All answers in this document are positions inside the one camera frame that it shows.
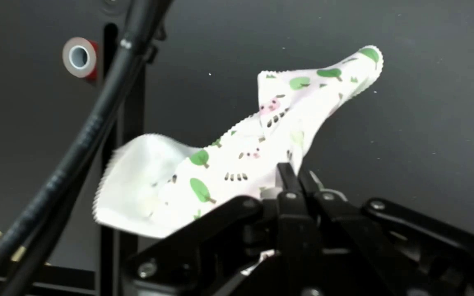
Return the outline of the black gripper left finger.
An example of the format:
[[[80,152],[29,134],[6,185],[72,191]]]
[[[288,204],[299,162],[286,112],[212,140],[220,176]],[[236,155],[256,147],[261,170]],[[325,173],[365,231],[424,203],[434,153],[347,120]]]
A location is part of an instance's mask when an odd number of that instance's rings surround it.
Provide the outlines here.
[[[281,193],[236,196],[125,262],[125,296],[213,296],[246,272],[228,296],[320,296],[319,231],[286,163]]]

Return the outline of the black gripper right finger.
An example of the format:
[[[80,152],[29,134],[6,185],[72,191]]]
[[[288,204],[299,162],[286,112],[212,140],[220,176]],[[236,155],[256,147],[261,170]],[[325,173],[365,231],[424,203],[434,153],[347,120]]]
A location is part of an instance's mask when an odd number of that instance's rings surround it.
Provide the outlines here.
[[[312,173],[302,178],[325,242],[345,249],[380,296],[474,296],[474,236],[381,198],[355,208]]]

